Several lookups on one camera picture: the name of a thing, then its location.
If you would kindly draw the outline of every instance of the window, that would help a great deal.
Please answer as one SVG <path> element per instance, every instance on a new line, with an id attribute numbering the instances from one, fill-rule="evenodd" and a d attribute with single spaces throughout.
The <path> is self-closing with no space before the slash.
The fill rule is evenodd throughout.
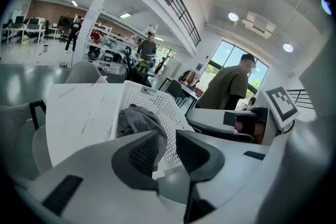
<path id="1" fill-rule="evenodd" d="M 238 65 L 242 55 L 246 53 L 246 51 L 236 47 L 235 45 L 222 40 L 212 59 L 209 61 L 209 64 L 203 71 L 197 87 L 202 91 L 205 91 L 208 88 L 210 81 L 223 67 Z M 252 70 L 248 77 L 246 99 L 240 99 L 237 106 L 239 106 L 242 102 L 247 103 L 248 100 L 257 93 L 267 74 L 268 66 L 257 58 L 255 58 L 255 60 L 256 68 Z"/>
<path id="2" fill-rule="evenodd" d="M 164 58 L 166 58 L 166 57 L 175 58 L 175 56 L 176 56 L 176 51 L 175 50 L 164 47 L 162 45 L 157 45 L 156 46 L 155 61 L 156 61 L 157 65 L 162 61 L 162 57 L 164 57 Z"/>

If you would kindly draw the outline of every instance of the recessed ceiling light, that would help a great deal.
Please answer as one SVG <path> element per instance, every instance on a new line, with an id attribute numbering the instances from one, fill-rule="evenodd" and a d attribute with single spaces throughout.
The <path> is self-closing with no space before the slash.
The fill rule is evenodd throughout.
<path id="1" fill-rule="evenodd" d="M 125 13 L 125 14 L 123 14 L 123 15 L 120 15 L 120 18 L 127 18 L 127 17 L 130 17 L 131 16 L 131 14 L 129 14 L 129 13 Z"/>
<path id="2" fill-rule="evenodd" d="M 159 40 L 159 41 L 162 41 L 162 42 L 164 42 L 164 39 L 163 39 L 163 38 L 161 38 L 161 37 L 155 37 L 155 39 L 157 39 L 157 40 Z"/>
<path id="3" fill-rule="evenodd" d="M 229 15 L 228 15 L 229 19 L 236 22 L 238 21 L 239 17 L 237 14 L 233 13 L 233 12 L 230 12 Z"/>
<path id="4" fill-rule="evenodd" d="M 286 52 L 292 52 L 293 51 L 293 46 L 290 43 L 285 43 L 284 44 L 284 50 Z"/>
<path id="5" fill-rule="evenodd" d="M 329 15 L 331 15 L 331 9 L 330 9 L 330 2 L 329 1 L 325 1 L 325 0 L 321 0 L 321 4 L 322 4 L 322 8 L 324 9 L 324 11 L 326 13 L 328 13 Z"/>

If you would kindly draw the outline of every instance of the table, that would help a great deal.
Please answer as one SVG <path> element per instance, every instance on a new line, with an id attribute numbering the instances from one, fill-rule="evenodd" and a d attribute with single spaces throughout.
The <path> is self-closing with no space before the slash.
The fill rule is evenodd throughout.
<path id="1" fill-rule="evenodd" d="M 54 39 L 56 37 L 56 35 L 58 34 L 58 28 L 57 27 L 49 27 L 49 30 L 54 30 L 55 33 L 54 33 Z"/>
<path id="2" fill-rule="evenodd" d="M 166 79 L 163 81 L 163 83 L 161 84 L 161 86 L 159 87 L 158 90 L 160 90 L 160 89 L 163 87 L 163 85 L 165 84 L 165 82 L 166 82 L 167 80 L 172 81 L 172 80 L 175 80 L 175 79 L 173 79 L 173 78 L 166 78 Z M 181 83 L 181 86 L 182 86 L 182 90 L 183 90 L 187 95 L 189 95 L 191 98 L 193 98 L 193 101 L 191 102 L 191 104 L 190 104 L 190 106 L 189 106 L 187 112 L 185 113 L 185 115 L 186 115 L 186 114 L 188 113 L 188 111 L 194 107 L 194 105 L 196 104 L 197 100 L 198 100 L 200 97 L 199 97 L 193 90 L 189 89 L 186 85 L 184 85 L 184 84 Z"/>
<path id="3" fill-rule="evenodd" d="M 38 39 L 37 39 L 37 47 L 38 47 L 39 44 L 40 44 L 40 41 L 41 41 L 41 43 L 43 43 L 45 29 L 3 28 L 2 31 L 8 31 L 7 32 L 7 41 L 6 41 L 7 43 L 8 43 L 9 31 L 11 31 L 11 32 L 22 31 L 21 45 L 23 44 L 23 36 L 24 36 L 25 32 L 28 32 L 28 33 L 36 33 L 36 32 L 38 32 Z"/>
<path id="4" fill-rule="evenodd" d="M 76 151 L 114 139 L 123 84 L 54 84 L 47 95 L 50 160 L 59 164 Z"/>

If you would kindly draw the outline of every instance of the laundry basket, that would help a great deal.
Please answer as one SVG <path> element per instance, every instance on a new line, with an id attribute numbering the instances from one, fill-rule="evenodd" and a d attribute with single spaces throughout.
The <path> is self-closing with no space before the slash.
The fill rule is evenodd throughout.
<path id="1" fill-rule="evenodd" d="M 128 108 L 130 104 L 142 106 L 152 111 L 160 119 L 161 125 L 166 131 L 167 151 L 164 158 L 159 162 L 159 170 L 181 165 L 182 163 L 176 153 L 175 131 L 193 131 L 193 129 L 188 125 L 173 98 L 167 93 L 131 81 L 125 81 L 119 111 Z"/>

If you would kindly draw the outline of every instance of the man in dark shirt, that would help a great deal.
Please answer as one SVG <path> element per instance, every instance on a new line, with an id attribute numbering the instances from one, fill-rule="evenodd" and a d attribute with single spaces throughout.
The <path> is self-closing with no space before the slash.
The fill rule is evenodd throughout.
<path id="1" fill-rule="evenodd" d="M 154 35 L 152 33 L 148 34 L 147 40 L 144 40 L 139 44 L 137 51 L 138 56 L 140 52 L 141 52 L 140 58 L 148 62 L 152 58 L 148 55 L 156 54 L 156 44 L 154 42 Z"/>
<path id="2" fill-rule="evenodd" d="M 70 34 L 68 36 L 68 42 L 65 46 L 65 53 L 68 52 L 71 40 L 73 40 L 74 43 L 72 46 L 72 51 L 75 51 L 77 36 L 80 28 L 82 27 L 82 23 L 80 22 L 81 19 L 82 16 L 78 16 L 77 19 L 70 25 Z"/>
<path id="3" fill-rule="evenodd" d="M 226 67 L 217 73 L 198 100 L 196 108 L 235 110 L 238 100 L 246 97 L 248 77 L 255 67 L 252 54 L 241 57 L 237 66 Z"/>

